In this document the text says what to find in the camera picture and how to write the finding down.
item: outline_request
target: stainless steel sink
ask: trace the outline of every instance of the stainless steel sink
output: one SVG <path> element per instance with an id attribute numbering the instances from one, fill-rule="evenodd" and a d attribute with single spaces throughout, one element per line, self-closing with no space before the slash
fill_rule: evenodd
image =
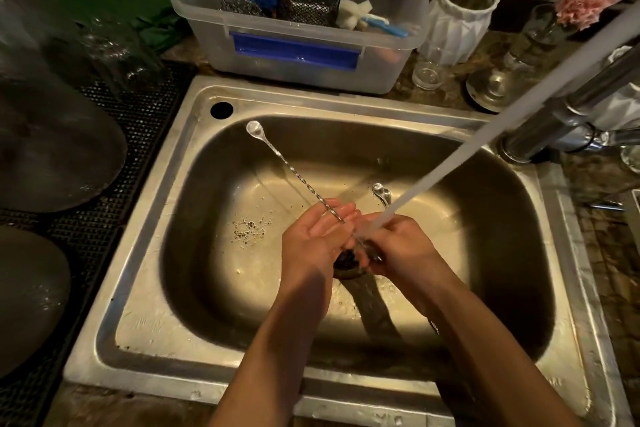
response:
<path id="1" fill-rule="evenodd" d="M 233 113 L 227 118 L 219 102 Z M 216 403 L 275 297 L 280 237 L 313 196 L 381 210 L 485 122 L 471 112 L 198 77 L 65 368 L 69 381 Z M 631 425 L 575 213 L 555 164 L 485 148 L 401 209 L 594 425 Z M 298 415 L 448 426 L 446 349 L 383 277 L 334 280 Z"/>

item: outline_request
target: black rubber mat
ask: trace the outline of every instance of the black rubber mat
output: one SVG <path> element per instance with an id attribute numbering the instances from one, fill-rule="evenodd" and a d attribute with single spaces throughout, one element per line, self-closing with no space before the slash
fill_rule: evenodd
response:
<path id="1" fill-rule="evenodd" d="M 196 72 L 191 64 L 165 64 L 169 77 L 157 91 L 117 101 L 104 84 L 83 90 L 116 119 L 129 145 L 120 175 L 100 196 L 59 213 L 0 209 L 0 225 L 35 232 L 60 246 L 72 277 L 71 296 L 56 331 L 27 363 L 0 380 L 0 426 L 36 426 L 44 420 L 133 204 Z"/>

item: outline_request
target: faucet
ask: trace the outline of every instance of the faucet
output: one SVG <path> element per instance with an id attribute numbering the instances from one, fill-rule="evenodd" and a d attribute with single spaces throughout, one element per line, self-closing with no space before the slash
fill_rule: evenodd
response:
<path id="1" fill-rule="evenodd" d="M 640 145 L 640 127 L 603 131 L 587 122 L 589 113 L 598 103 L 638 75 L 640 43 L 577 90 L 549 98 L 517 129 L 499 138 L 499 155 L 510 164 L 528 164 L 546 147 L 577 152 Z"/>

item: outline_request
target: granite countertop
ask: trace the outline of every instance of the granite countertop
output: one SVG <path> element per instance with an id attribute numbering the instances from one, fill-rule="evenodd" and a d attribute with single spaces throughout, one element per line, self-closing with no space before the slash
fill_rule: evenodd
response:
<path id="1" fill-rule="evenodd" d="M 457 65 L 453 74 L 435 91 L 422 91 L 413 85 L 414 53 L 393 89 L 381 97 L 419 105 L 473 110 L 462 95 L 461 84 L 466 75 L 476 69 L 499 64 L 513 36 L 501 32 L 487 33 L 469 61 Z M 165 52 L 163 57 L 194 62 L 203 75 L 219 75 L 207 63 L 194 36 Z M 630 186 L 640 187 L 640 176 L 624 169 L 615 152 L 564 154 L 561 164 L 570 184 L 631 411 L 640 424 L 640 257 L 623 213 L 584 206 L 584 203 Z M 213 406 L 196 402 L 63 382 L 45 427 L 204 427 L 213 409 Z M 292 425 L 344 427 L 344 424 L 302 418 L 292 419 Z"/>

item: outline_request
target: running water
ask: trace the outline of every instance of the running water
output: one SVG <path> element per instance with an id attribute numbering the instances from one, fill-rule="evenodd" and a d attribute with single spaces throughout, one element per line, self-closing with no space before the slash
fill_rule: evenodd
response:
<path id="1" fill-rule="evenodd" d="M 546 99 L 555 94 L 564 85 L 583 73 L 589 66 L 604 59 L 614 49 L 637 34 L 640 34 L 640 1 L 635 2 L 633 6 L 610 22 L 608 26 L 604 27 L 589 42 L 565 59 L 544 80 L 527 91 L 505 111 L 496 115 L 490 122 L 476 131 L 467 142 L 458 147 L 438 167 L 420 179 L 402 196 L 398 197 L 367 229 L 360 230 L 358 235 L 361 238 L 370 236 L 375 230 L 384 225 L 400 206 L 407 204 L 421 192 L 433 187 L 447 174 L 473 156 L 482 146 L 488 144 L 508 128 L 514 127 L 527 115 L 538 110 Z"/>

